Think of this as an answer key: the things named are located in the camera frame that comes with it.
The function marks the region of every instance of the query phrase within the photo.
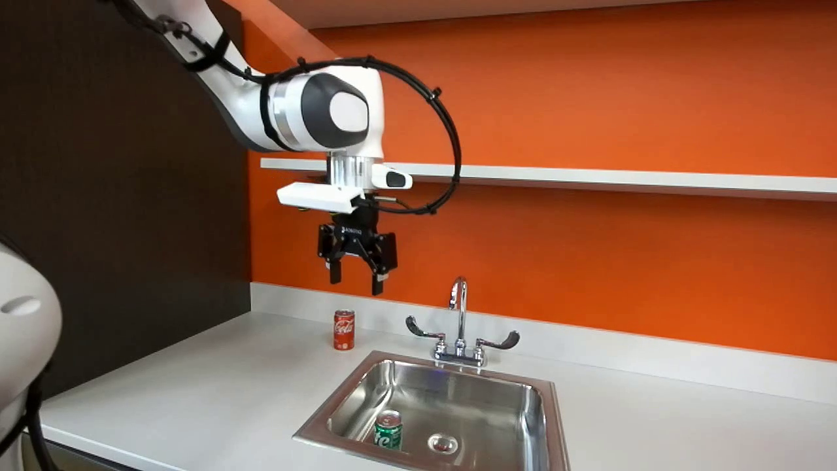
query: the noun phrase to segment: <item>black cable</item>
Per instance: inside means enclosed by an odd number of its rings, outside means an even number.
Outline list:
[[[30,430],[30,441],[32,441],[32,452],[36,458],[36,462],[42,465],[42,471],[59,471],[48,440],[44,440],[44,430],[42,430],[42,418],[39,418],[39,407],[44,402],[44,393],[42,393],[42,376],[36,376],[30,384],[30,395],[27,395],[27,430]]]
[[[19,441],[19,436],[23,435],[27,430],[27,416],[21,416],[9,431],[5,436],[0,436],[0,456],[5,456],[10,449],[10,445]]]

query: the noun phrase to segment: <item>soda can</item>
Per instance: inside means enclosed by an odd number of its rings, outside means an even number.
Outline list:
[[[375,418],[375,441],[380,447],[400,447],[400,411],[380,411]]]
[[[335,350],[357,347],[357,314],[335,310]]]

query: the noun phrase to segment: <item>faucet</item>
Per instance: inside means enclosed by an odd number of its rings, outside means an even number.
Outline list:
[[[490,342],[485,338],[477,338],[473,352],[469,355],[469,342],[467,342],[467,310],[469,310],[469,279],[467,278],[455,278],[452,287],[450,287],[450,300],[448,305],[452,310],[459,310],[459,326],[455,326],[455,341],[452,341],[452,352],[446,342],[446,333],[423,333],[417,325],[417,316],[405,320],[405,326],[417,334],[417,338],[437,338],[435,347],[431,347],[431,361],[437,367],[442,363],[460,363],[460,367],[473,367],[477,372],[482,372],[486,352],[485,347],[497,347],[497,350],[508,350],[512,344],[520,342],[520,333],[510,333],[503,342]]]

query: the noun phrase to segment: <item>stainless steel sink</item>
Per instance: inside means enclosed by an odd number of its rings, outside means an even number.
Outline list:
[[[400,416],[400,445],[376,445],[376,422]],[[297,431],[399,467],[565,471],[553,381],[439,369],[375,350]]]

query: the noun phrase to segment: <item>red can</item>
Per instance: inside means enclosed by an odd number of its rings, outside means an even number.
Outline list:
[[[335,310],[335,350],[357,347],[357,314]]]

